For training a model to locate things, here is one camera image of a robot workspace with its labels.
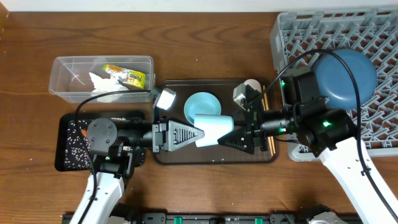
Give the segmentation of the light blue cup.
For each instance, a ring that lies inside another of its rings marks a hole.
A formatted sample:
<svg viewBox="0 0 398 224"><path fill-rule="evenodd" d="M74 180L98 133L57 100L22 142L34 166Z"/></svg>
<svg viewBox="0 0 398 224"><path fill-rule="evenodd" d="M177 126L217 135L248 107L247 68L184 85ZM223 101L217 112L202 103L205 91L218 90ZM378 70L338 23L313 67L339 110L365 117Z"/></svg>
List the light blue cup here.
<svg viewBox="0 0 398 224"><path fill-rule="evenodd" d="M204 137L195 141L196 147L214 146L219 138L234 130L234 121L231 116L196 114L194 127L204 132Z"/></svg>

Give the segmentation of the light blue bowl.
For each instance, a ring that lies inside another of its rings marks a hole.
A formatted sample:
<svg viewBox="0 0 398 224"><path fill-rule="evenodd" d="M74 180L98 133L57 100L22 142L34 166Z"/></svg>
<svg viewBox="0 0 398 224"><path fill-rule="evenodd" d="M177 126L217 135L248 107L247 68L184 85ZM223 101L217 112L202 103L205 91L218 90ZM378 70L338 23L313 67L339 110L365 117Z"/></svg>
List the light blue bowl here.
<svg viewBox="0 0 398 224"><path fill-rule="evenodd" d="M221 103L211 93L198 92L186 100L183 112L187 121L193 124L196 114L220 115Z"/></svg>

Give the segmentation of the yellow-green snack wrapper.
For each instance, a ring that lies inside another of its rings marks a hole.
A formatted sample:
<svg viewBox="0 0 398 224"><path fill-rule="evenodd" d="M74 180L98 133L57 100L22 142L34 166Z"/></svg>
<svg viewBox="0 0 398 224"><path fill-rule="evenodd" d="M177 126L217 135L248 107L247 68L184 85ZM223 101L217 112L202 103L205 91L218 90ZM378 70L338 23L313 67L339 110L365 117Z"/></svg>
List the yellow-green snack wrapper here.
<svg viewBox="0 0 398 224"><path fill-rule="evenodd" d="M108 73L111 78L116 79L127 85L132 85L144 89L146 84L146 74L135 70L122 68L116 65L106 64L103 71Z"/></svg>

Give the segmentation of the white napkin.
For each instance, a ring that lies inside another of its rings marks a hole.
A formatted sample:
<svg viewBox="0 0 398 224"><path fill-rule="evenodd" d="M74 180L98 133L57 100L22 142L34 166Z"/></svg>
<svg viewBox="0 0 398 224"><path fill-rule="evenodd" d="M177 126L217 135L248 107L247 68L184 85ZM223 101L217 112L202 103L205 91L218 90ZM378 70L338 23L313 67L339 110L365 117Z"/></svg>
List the white napkin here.
<svg viewBox="0 0 398 224"><path fill-rule="evenodd" d="M89 76L94 85L94 90L92 91L91 96L113 91L128 90L127 87L120 84L115 78L101 78L100 76L91 72L89 73ZM97 98L97 101L100 103L115 103L120 97L121 95L102 96Z"/></svg>

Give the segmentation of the white rice pile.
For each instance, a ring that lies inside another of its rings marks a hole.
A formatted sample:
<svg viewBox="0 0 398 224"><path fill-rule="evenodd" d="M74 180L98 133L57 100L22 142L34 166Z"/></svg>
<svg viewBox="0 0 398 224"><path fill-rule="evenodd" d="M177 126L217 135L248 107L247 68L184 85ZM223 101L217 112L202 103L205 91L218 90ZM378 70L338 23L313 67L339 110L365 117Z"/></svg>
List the white rice pile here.
<svg viewBox="0 0 398 224"><path fill-rule="evenodd" d="M74 120L66 120L59 128L55 167L59 171L88 170L90 162Z"/></svg>

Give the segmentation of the dark blue plate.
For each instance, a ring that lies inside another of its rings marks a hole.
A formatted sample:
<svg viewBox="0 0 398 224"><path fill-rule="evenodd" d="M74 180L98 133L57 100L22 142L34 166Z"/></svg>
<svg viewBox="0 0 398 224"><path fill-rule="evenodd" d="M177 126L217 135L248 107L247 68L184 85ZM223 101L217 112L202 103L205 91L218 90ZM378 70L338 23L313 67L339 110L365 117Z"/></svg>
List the dark blue plate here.
<svg viewBox="0 0 398 224"><path fill-rule="evenodd" d="M352 71L363 105L373 96L377 86L376 68L367 56L350 49L334 51ZM312 67L321 96L328 98L329 108L353 110L356 108L356 95L353 83L344 66L333 56L323 55Z"/></svg>

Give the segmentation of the orange carrot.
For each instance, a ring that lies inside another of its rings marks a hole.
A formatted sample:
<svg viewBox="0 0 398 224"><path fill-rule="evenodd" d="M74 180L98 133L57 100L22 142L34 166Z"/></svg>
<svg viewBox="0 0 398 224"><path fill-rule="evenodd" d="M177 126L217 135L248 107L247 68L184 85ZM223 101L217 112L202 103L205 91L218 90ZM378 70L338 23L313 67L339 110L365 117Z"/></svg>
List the orange carrot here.
<svg viewBox="0 0 398 224"><path fill-rule="evenodd" d="M82 130L81 130L81 133L82 133L82 135L83 135L85 138L87 138L87 130L82 129Z"/></svg>

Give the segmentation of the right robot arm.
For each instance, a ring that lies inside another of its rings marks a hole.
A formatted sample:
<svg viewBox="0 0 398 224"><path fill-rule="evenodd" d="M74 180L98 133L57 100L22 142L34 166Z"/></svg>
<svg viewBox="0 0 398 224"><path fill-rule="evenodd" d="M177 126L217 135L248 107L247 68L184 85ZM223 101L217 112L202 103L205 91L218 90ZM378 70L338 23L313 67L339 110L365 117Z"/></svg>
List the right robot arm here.
<svg viewBox="0 0 398 224"><path fill-rule="evenodd" d="M296 134L333 174L363 223L397 223L397 198L345 111L328 109L322 97L279 110L261 107L256 102L245 104L239 129L219 138L218 144L253 154L268 137Z"/></svg>

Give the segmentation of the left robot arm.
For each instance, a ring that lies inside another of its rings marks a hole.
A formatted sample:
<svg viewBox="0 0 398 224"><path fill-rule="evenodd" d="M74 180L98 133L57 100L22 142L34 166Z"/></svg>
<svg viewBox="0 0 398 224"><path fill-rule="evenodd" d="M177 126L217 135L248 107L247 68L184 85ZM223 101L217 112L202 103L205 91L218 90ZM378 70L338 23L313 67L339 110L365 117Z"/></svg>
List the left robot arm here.
<svg viewBox="0 0 398 224"><path fill-rule="evenodd" d="M90 176L72 223L107 223L146 149L176 151L203 139L203 130L177 121L97 118L73 122Z"/></svg>

